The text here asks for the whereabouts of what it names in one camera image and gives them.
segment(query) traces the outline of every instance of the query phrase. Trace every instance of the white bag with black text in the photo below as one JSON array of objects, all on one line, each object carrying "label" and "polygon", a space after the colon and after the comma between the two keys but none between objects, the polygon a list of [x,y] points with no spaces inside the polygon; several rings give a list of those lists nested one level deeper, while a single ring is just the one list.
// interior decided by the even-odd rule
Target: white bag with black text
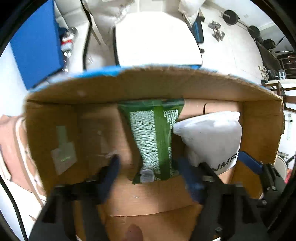
[{"label": "white bag with black text", "polygon": [[187,145],[191,165],[207,162],[217,175],[235,165],[242,138],[239,116],[239,112],[221,111],[174,124],[173,132]]}]

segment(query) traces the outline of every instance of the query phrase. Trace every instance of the cardboard box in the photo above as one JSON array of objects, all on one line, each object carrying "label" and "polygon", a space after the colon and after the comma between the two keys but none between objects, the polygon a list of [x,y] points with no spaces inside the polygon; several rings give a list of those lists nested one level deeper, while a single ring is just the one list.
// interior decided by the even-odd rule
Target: cardboard box
[{"label": "cardboard box", "polygon": [[[239,111],[241,150],[263,163],[273,163],[283,132],[282,99],[267,89],[230,76],[180,68],[125,70],[117,77],[71,79],[30,94],[26,102],[28,141],[47,194],[55,185],[81,182],[108,164],[113,153],[122,168],[110,198],[100,208],[111,240],[120,240],[129,224],[139,225],[145,240],[188,240],[201,206],[193,203],[182,177],[133,185],[139,152],[117,103],[137,99],[184,98],[178,121],[216,111]],[[57,175],[52,151],[59,148],[57,126],[75,147],[76,162]],[[184,153],[172,136],[172,155]],[[259,177],[243,163],[220,175],[242,183],[251,197],[261,193]],[[76,230],[84,239],[77,204]]]}]

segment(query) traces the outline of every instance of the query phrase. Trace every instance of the blue board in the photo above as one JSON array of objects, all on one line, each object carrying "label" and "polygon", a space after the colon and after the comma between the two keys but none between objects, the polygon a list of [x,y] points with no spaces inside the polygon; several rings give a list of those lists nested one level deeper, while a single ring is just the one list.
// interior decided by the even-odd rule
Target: blue board
[{"label": "blue board", "polygon": [[11,47],[26,89],[63,68],[63,55],[49,0],[37,9],[12,37]]}]

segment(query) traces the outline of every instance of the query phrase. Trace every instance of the label on cardboard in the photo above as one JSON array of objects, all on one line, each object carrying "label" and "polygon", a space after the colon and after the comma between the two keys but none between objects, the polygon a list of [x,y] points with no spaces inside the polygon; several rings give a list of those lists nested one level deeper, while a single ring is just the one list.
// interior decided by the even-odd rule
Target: label on cardboard
[{"label": "label on cardboard", "polygon": [[76,152],[73,142],[68,142],[65,126],[57,126],[59,148],[51,151],[52,159],[58,175],[61,175],[76,161]]}]

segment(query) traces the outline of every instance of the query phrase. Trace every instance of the green and white bag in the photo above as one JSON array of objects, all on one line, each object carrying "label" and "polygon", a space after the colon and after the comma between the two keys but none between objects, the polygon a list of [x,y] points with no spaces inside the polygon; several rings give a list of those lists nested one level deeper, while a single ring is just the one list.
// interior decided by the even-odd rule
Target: green and white bag
[{"label": "green and white bag", "polygon": [[178,175],[172,167],[171,130],[184,99],[127,101],[119,105],[130,124],[142,165],[133,184],[167,180]]}]

